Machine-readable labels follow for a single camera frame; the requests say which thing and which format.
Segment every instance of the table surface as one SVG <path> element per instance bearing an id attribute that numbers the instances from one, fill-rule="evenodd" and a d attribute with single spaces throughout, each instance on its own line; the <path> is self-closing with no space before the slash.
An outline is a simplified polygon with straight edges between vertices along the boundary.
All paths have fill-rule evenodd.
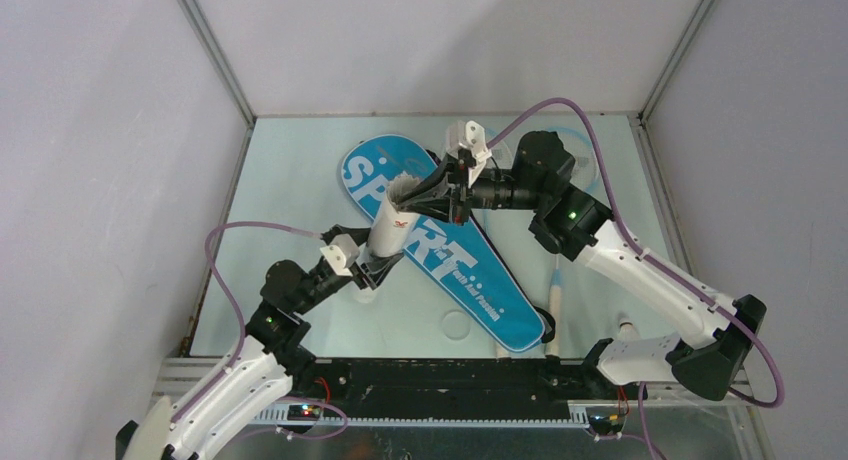
<path id="1" fill-rule="evenodd" d="M 261 118 L 250 140 L 228 221 L 277 222 L 313 231 L 338 223 L 367 227 L 339 180 L 340 162 L 358 142 L 382 134 L 401 134 L 426 148 L 442 151 L 445 129 L 456 120 L 475 120 L 500 131 L 513 116 L 387 116 Z M 661 255 L 667 255 L 662 226 L 651 200 L 630 124 L 624 115 L 596 115 L 599 137 L 613 190 L 627 224 Z M 506 142 L 514 150 L 521 135 L 539 129 L 585 132 L 574 115 L 537 115 Z M 590 192 L 606 201 L 599 185 Z M 487 213 L 489 236 L 530 300 L 547 305 L 553 257 L 527 226 L 530 212 Z M 225 232 L 217 265 L 249 318 L 261 300 L 268 267 L 292 259 L 304 269 L 319 258 L 319 241 L 283 232 L 239 228 Z M 615 336 L 618 319 L 629 317 L 643 338 L 672 328 L 618 285 L 580 265 L 563 264 L 560 355 L 581 358 L 601 338 Z M 411 262 L 401 261 L 370 304 L 354 299 L 349 286 L 305 315 L 312 324 L 303 345 L 325 357 L 491 358 L 494 341 L 482 327 Z M 457 321 L 470 332 L 462 340 L 445 335 Z M 191 346 L 192 355 L 223 355 L 237 338 L 235 315 L 220 287 L 210 282 Z M 541 356 L 537 347 L 520 356 Z"/>

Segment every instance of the red wire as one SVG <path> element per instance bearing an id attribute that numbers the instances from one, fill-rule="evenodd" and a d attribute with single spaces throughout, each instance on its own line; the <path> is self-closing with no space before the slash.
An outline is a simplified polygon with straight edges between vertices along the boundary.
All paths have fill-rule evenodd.
<path id="1" fill-rule="evenodd" d="M 630 415 L 630 402 L 627 400 L 627 394 L 624 393 L 624 387 L 618 387 L 619 398 L 624 398 L 624 405 L 627 407 L 627 410 L 624 412 L 624 416 Z M 621 411 L 621 400 L 619 399 L 619 411 Z"/>
<path id="2" fill-rule="evenodd" d="M 327 380 L 325 380 L 324 377 L 318 377 L 315 379 L 315 383 L 324 385 L 324 391 L 327 392 L 327 397 L 324 400 L 324 403 L 330 403 L 330 385 L 327 384 Z"/>

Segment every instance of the cable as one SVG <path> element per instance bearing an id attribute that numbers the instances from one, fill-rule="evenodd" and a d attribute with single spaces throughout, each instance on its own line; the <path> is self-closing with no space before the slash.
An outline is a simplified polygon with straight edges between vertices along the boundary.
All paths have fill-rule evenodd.
<path id="1" fill-rule="evenodd" d="M 646 447 L 648 446 L 648 442 L 646 442 L 644 438 L 640 437 L 639 435 L 633 435 L 632 433 L 622 433 L 620 437 L 618 435 L 600 435 L 597 432 L 595 432 L 594 430 L 592 430 L 591 427 L 588 430 L 583 430 L 583 432 L 585 432 L 586 435 L 589 435 L 590 437 L 594 438 L 596 441 L 629 439 L 629 440 L 638 440 L 639 442 L 644 444 Z M 659 458 L 661 460 L 668 460 L 668 457 L 666 457 L 665 454 L 663 454 L 659 450 L 659 448 L 657 448 L 656 445 L 651 443 L 651 446 L 653 447 L 654 452 L 656 452 L 656 454 L 659 456 Z"/>
<path id="2" fill-rule="evenodd" d="M 283 397 L 283 398 L 278 399 L 277 401 L 278 402 L 292 402 L 292 403 L 304 403 L 304 404 L 308 404 L 308 405 L 317 405 L 317 406 L 323 408 L 324 410 L 331 410 L 331 411 L 335 412 L 339 417 L 341 417 L 342 426 L 337 428 L 336 430 L 334 430 L 330 433 L 326 433 L 324 435 L 303 435 L 301 433 L 294 433 L 292 431 L 286 430 L 279 425 L 275 426 L 275 427 L 257 428 L 255 430 L 250 430 L 249 432 L 243 432 L 243 433 L 236 435 L 235 437 L 233 437 L 232 440 L 230 440 L 229 443 L 240 442 L 240 441 L 242 441 L 246 438 L 250 438 L 254 435 L 261 435 L 261 434 L 265 434 L 265 433 L 277 433 L 277 434 L 285 433 L 286 437 L 300 438 L 302 440 L 326 440 L 328 438 L 332 438 L 332 437 L 335 437 L 336 435 L 341 434 L 342 432 L 347 430 L 347 427 L 350 424 L 350 419 L 347 418 L 347 415 L 342 411 L 342 409 L 340 409 L 339 407 L 336 407 L 334 405 L 330 405 L 329 403 L 319 402 L 317 400 L 310 400 L 310 399 L 299 398 L 299 397 Z"/>
<path id="3" fill-rule="evenodd" d="M 229 230 L 231 228 L 239 228 L 239 227 L 259 227 L 259 228 L 270 228 L 273 230 L 282 230 L 284 232 L 293 233 L 295 235 L 301 235 L 308 238 L 321 238 L 320 233 L 310 232 L 308 230 L 301 230 L 299 228 L 289 227 L 287 225 L 281 225 L 279 223 L 270 223 L 270 222 L 232 222 L 225 223 L 222 225 L 218 225 L 213 228 L 209 235 L 206 236 L 206 242 L 204 244 L 204 252 L 206 253 L 206 261 L 209 263 L 209 270 L 212 272 L 212 276 L 215 277 L 215 280 L 218 282 L 218 285 L 221 286 L 221 290 L 224 291 L 224 295 L 227 297 L 227 300 L 230 302 L 230 306 L 233 307 L 233 312 L 236 314 L 236 321 L 238 321 L 239 325 L 239 337 L 238 342 L 236 343 L 236 348 L 233 351 L 232 356 L 224 364 L 224 368 L 218 371 L 212 380 L 209 381 L 206 385 L 204 385 L 197 393 L 194 394 L 191 399 L 189 399 L 182 407 L 177 410 L 177 413 L 171 417 L 171 423 L 176 423 L 179 421 L 183 415 L 197 402 L 203 398 L 204 395 L 209 393 L 209 390 L 212 389 L 226 374 L 226 370 L 232 368 L 233 364 L 238 361 L 239 354 L 241 353 L 242 347 L 244 347 L 244 315 L 241 312 L 241 308 L 238 306 L 238 302 L 236 302 L 235 297 L 233 296 L 233 292 L 230 291 L 227 284 L 224 282 L 224 278 L 221 277 L 221 273 L 218 271 L 218 267 L 215 266 L 215 257 L 212 254 L 212 242 L 215 240 L 215 237 L 222 233 L 224 230 Z"/>
<path id="4" fill-rule="evenodd" d="M 627 410 L 624 412 L 624 416 L 626 417 L 626 416 L 630 415 L 630 401 L 627 400 L 627 394 L 624 392 L 623 386 L 619 385 L 618 393 L 620 395 L 619 401 L 618 401 L 619 414 L 621 414 L 621 400 L 623 399 L 624 405 L 627 408 Z"/>
<path id="5" fill-rule="evenodd" d="M 769 371 L 771 371 L 771 375 L 774 378 L 774 386 L 775 386 L 775 399 L 771 402 L 765 402 L 762 400 L 758 400 L 751 396 L 748 396 L 735 388 L 731 387 L 729 391 L 736 395 L 737 397 L 753 404 L 758 407 L 764 408 L 777 408 L 781 404 L 783 404 L 783 400 L 785 397 L 785 387 L 783 384 L 783 377 L 780 374 L 780 370 L 777 368 L 777 363 L 774 361 L 774 358 L 769 353 L 766 346 L 757 338 L 757 335 L 748 328 L 747 325 L 742 323 L 738 318 L 733 316 L 730 312 L 724 309 L 722 306 L 716 306 L 715 300 L 710 298 L 706 293 L 701 291 L 700 288 L 692 285 L 685 278 L 678 275 L 676 272 L 665 266 L 662 262 L 651 256 L 651 254 L 644 254 L 644 249 L 638 245 L 633 237 L 630 235 L 630 232 L 627 230 L 627 226 L 624 224 L 624 219 L 621 216 L 621 212 L 618 209 L 618 204 L 615 201 L 615 196 L 612 192 L 612 184 L 609 180 L 609 175 L 607 173 L 606 165 L 604 164 L 604 158 L 601 154 L 601 146 L 598 142 L 598 138 L 595 135 L 595 130 L 592 128 L 592 124 L 589 122 L 589 117 L 586 116 L 586 112 L 583 111 L 576 103 L 572 100 L 562 97 L 554 97 L 549 98 L 547 100 L 541 101 L 536 105 L 533 105 L 526 112 L 522 113 L 515 120 L 512 121 L 501 133 L 499 133 L 495 138 L 492 139 L 489 143 L 486 144 L 487 147 L 493 148 L 498 144 L 501 140 L 504 139 L 508 134 L 510 134 L 513 130 L 515 130 L 519 125 L 524 123 L 525 120 L 530 118 L 533 114 L 538 112 L 539 110 L 554 104 L 562 104 L 566 105 L 572 110 L 577 116 L 580 118 L 580 121 L 583 122 L 583 126 L 586 128 L 586 132 L 589 134 L 589 140 L 592 142 L 592 149 L 595 151 L 595 159 L 598 161 L 598 170 L 601 173 L 601 180 L 604 184 L 604 191 L 607 194 L 607 198 L 609 199 L 610 209 L 613 212 L 613 223 L 615 224 L 616 230 L 618 230 L 619 234 L 627 241 L 627 244 L 633 248 L 633 251 L 636 252 L 638 256 L 643 258 L 646 262 L 653 265 L 657 270 L 663 272 L 668 278 L 674 280 L 680 286 L 694 294 L 698 299 L 702 302 L 706 303 L 710 308 L 715 307 L 715 311 L 727 319 L 733 326 L 739 329 L 748 340 L 759 350 L 760 354 L 763 356 L 763 359 L 766 361 L 766 365 L 768 365 Z"/>
<path id="6" fill-rule="evenodd" d="M 639 396 L 636 398 L 636 404 L 639 406 L 639 420 L 642 421 L 642 436 L 645 437 L 645 445 L 648 447 L 648 453 L 651 454 L 651 458 L 653 460 L 657 460 L 658 450 L 654 447 L 654 444 L 651 443 L 651 435 L 648 433 L 648 422 L 645 421 L 645 405 L 642 400 L 645 397 L 645 394 L 648 391 L 645 382 L 639 384 Z"/>
<path id="7" fill-rule="evenodd" d="M 498 178 L 500 178 L 501 167 L 498 165 L 498 161 L 495 160 L 495 157 L 491 157 L 491 159 L 492 159 L 492 163 L 495 165 L 495 171 L 498 172 Z"/>
<path id="8" fill-rule="evenodd" d="M 315 379 L 315 383 L 320 383 L 324 385 L 324 392 L 327 393 L 327 396 L 324 397 L 324 401 L 326 403 L 330 403 L 330 385 L 327 384 L 327 380 L 324 377 L 318 377 Z"/>

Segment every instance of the white wall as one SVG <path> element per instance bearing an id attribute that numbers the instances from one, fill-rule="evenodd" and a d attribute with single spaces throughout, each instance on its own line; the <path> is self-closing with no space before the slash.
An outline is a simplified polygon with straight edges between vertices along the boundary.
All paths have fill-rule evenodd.
<path id="1" fill-rule="evenodd" d="M 259 115 L 638 110 L 698 0 L 199 0 Z"/>
<path id="2" fill-rule="evenodd" d="M 720 0 L 650 120 L 702 277 L 753 293 L 778 458 L 845 458 L 848 0 Z M 764 363 L 759 396 L 773 398 Z"/>
<path id="3" fill-rule="evenodd" d="M 176 0 L 0 2 L 0 457 L 114 458 L 245 127 Z"/>

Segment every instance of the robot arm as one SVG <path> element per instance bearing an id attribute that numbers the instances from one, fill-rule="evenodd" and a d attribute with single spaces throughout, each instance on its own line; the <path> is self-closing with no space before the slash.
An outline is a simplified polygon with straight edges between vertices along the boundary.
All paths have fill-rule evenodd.
<path id="1" fill-rule="evenodd" d="M 637 342 L 602 340 L 588 361 L 618 385 L 677 381 L 704 398 L 723 398 L 751 342 L 716 308 L 756 332 L 765 315 L 762 302 L 751 295 L 734 300 L 653 254 L 645 261 L 650 250 L 629 245 L 613 212 L 570 183 L 575 159 L 556 133 L 526 134 L 512 168 L 502 170 L 486 168 L 485 142 L 476 136 L 481 130 L 474 122 L 449 129 L 439 168 L 400 199 L 399 209 L 459 224 L 468 220 L 472 208 L 532 210 L 529 229 L 542 247 L 618 283 L 677 332 Z M 702 302 L 658 265 L 699 286 L 715 303 Z"/>
<path id="2" fill-rule="evenodd" d="M 397 213 L 404 218 L 415 214 Z M 309 272 L 291 260 L 275 263 L 265 275 L 262 302 L 247 322 L 244 343 L 229 353 L 173 406 L 163 460 L 210 460 L 259 412 L 293 389 L 312 385 L 315 357 L 300 346 L 310 325 L 301 315 L 348 283 L 360 289 L 377 288 L 403 258 L 404 235 L 380 233 L 391 224 L 384 213 L 375 228 L 335 226 L 322 238 L 322 258 Z M 361 253 L 360 246 L 371 244 Z M 234 363 L 230 360 L 236 356 Z M 135 435 L 150 428 L 129 422 L 118 434 L 116 457 L 133 457 L 132 444 L 146 439 Z"/>

